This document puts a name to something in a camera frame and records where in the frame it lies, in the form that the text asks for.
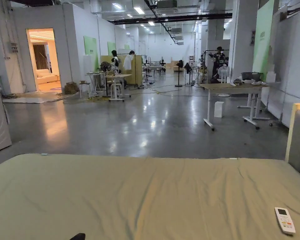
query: wooden panel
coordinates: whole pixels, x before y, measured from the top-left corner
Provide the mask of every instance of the wooden panel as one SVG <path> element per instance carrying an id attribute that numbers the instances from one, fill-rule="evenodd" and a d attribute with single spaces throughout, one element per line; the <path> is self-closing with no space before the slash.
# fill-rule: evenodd
<path id="1" fill-rule="evenodd" d="M 101 56 L 101 62 L 109 62 L 111 63 L 111 59 L 113 56 Z M 119 69 L 121 70 L 121 74 L 131 74 L 131 76 L 125 77 L 125 80 L 128 84 L 137 84 L 138 86 L 142 85 L 142 60 L 141 55 L 134 55 L 134 58 L 131 62 L 131 70 L 125 70 L 123 68 L 124 59 L 126 55 L 118 55 L 118 58 L 121 60 L 119 64 Z"/>

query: table leg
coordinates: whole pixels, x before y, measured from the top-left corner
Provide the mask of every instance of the table leg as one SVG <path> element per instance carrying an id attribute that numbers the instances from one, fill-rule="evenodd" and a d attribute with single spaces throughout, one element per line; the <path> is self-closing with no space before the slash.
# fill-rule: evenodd
<path id="1" fill-rule="evenodd" d="M 258 117 L 258 114 L 260 112 L 260 106 L 261 106 L 261 90 L 258 93 L 258 99 L 257 99 L 257 106 L 256 106 L 256 113 L 254 115 L 255 120 L 265 120 L 265 121 L 270 121 L 270 118 L 268 117 Z"/>
<path id="2" fill-rule="evenodd" d="M 206 124 L 209 125 L 212 131 L 214 131 L 214 125 L 210 122 L 210 108 L 211 108 L 211 92 L 209 90 L 208 94 L 208 113 L 207 113 L 207 118 L 203 119 Z"/>
<path id="3" fill-rule="evenodd" d="M 255 105 L 255 101 L 256 101 L 255 97 L 256 97 L 256 95 L 255 95 L 255 94 L 252 94 L 252 96 L 251 96 L 251 102 L 248 103 L 248 104 L 250 104 L 250 116 L 249 116 L 249 117 L 243 117 L 243 120 L 244 120 L 245 122 L 249 122 L 249 123 L 255 125 L 255 126 L 256 126 L 256 130 L 258 130 L 260 127 L 259 127 L 258 124 L 253 120 L 253 111 L 254 111 L 254 105 Z"/>

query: green panel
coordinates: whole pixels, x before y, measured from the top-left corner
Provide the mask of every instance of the green panel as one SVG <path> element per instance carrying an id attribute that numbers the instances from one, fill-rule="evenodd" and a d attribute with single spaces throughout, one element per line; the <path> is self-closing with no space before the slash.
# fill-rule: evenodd
<path id="1" fill-rule="evenodd" d="M 268 55 L 272 25 L 274 0 L 269 0 L 257 14 L 256 39 L 254 45 L 253 68 L 254 72 L 263 73 L 266 80 L 268 71 Z"/>
<path id="2" fill-rule="evenodd" d="M 94 66 L 94 71 L 99 68 L 98 61 L 98 51 L 97 51 L 97 39 L 93 37 L 84 36 L 84 50 L 86 55 L 92 55 L 92 65 Z"/>
<path id="3" fill-rule="evenodd" d="M 115 43 L 114 42 L 108 42 L 108 54 L 109 56 L 112 55 L 112 51 L 113 50 L 117 50 L 116 46 L 115 46 Z"/>

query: white shirt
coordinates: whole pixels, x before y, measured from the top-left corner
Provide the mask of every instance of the white shirt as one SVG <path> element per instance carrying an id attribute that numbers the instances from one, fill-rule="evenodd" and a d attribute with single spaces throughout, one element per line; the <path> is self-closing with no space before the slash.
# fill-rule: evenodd
<path id="1" fill-rule="evenodd" d="M 127 55 L 124 59 L 123 68 L 126 70 L 131 70 L 131 61 L 133 59 L 133 55 Z"/>

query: ceiling beam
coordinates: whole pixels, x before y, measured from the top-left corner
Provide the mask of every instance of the ceiling beam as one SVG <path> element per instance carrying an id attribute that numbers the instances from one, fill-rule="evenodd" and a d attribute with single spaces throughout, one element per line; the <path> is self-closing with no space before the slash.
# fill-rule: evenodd
<path id="1" fill-rule="evenodd" d="M 232 13 L 217 13 L 204 15 L 185 15 L 185 16 L 170 16 L 170 17 L 147 17 L 147 18 L 131 18 L 109 21 L 114 25 L 121 24 L 143 24 L 148 22 L 154 23 L 169 23 L 169 22 L 186 22 L 186 21 L 201 21 L 203 18 L 212 19 L 229 19 L 232 18 Z"/>

